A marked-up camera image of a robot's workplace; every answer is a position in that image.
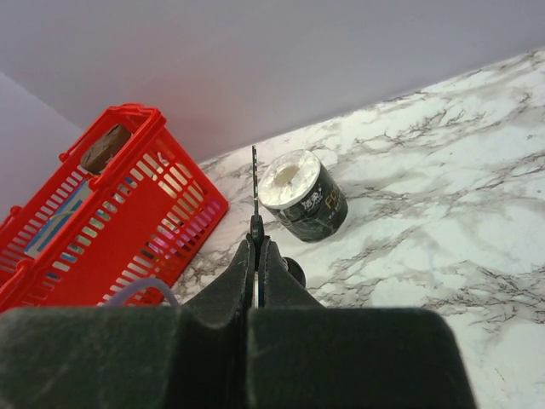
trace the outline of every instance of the white wall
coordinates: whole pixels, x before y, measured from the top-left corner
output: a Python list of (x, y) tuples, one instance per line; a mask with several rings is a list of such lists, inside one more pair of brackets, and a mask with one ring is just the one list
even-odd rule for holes
[(0, 72), (0, 222), (24, 205), (82, 131)]
[(543, 0), (2, 0), (0, 71), (82, 128), (157, 105), (201, 159), (541, 47), (543, 16)]

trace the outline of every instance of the brown object in basket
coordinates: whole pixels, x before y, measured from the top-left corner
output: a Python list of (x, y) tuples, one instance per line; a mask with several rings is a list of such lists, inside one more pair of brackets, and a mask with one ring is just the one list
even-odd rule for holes
[(95, 142), (82, 156), (82, 168), (99, 175), (108, 162), (118, 153), (131, 136), (130, 131), (121, 124), (115, 125)]

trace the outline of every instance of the marble countertop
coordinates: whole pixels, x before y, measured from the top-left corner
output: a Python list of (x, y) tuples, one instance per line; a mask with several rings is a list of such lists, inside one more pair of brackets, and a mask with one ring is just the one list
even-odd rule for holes
[[(480, 407), (543, 407), (545, 51), (257, 148), (261, 173), (283, 153), (312, 150), (348, 197), (343, 226), (317, 244), (262, 211), (266, 234), (301, 264), (314, 297), (437, 311)], [(246, 147), (202, 164), (231, 209), (176, 286), (183, 301), (226, 268), (248, 230), (250, 162)]]

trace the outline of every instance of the basket handle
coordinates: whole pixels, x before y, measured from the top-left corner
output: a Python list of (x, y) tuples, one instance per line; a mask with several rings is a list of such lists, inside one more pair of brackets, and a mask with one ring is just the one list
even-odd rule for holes
[[(113, 113), (114, 117), (110, 117), (107, 114)], [(141, 104), (123, 104), (119, 107), (108, 107), (102, 115), (99, 116), (99, 119), (92, 124), (83, 134), (69, 147), (65, 152), (59, 155), (61, 162), (67, 161), (75, 152), (85, 152), (89, 149), (95, 142), (97, 142), (105, 132), (111, 129), (116, 124), (119, 124), (119, 118), (127, 116), (148, 116), (152, 117), (154, 115), (160, 115), (160, 111), (157, 108), (146, 108)]]
[(161, 112), (156, 109), (146, 122), (133, 134), (130, 142), (125, 144), (121, 150), (106, 165), (102, 174), (92, 178), (89, 181), (89, 188), (96, 190), (107, 185), (111, 180), (116, 180), (122, 176), (121, 173), (127, 171), (131, 163), (140, 156), (140, 151), (154, 141), (154, 136), (162, 129), (166, 119)]

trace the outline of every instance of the red plastic basket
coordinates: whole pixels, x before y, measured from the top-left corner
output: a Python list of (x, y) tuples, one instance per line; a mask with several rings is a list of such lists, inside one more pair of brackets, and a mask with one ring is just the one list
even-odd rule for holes
[[(97, 305), (130, 282), (173, 285), (225, 215), (227, 201), (164, 128), (157, 108), (110, 107), (65, 153), (34, 197), (0, 226), (0, 311), (17, 306)], [(99, 176), (83, 154), (116, 124), (132, 136)], [(87, 182), (91, 194), (39, 255), (25, 248)], [(127, 304), (156, 304), (155, 289)]]

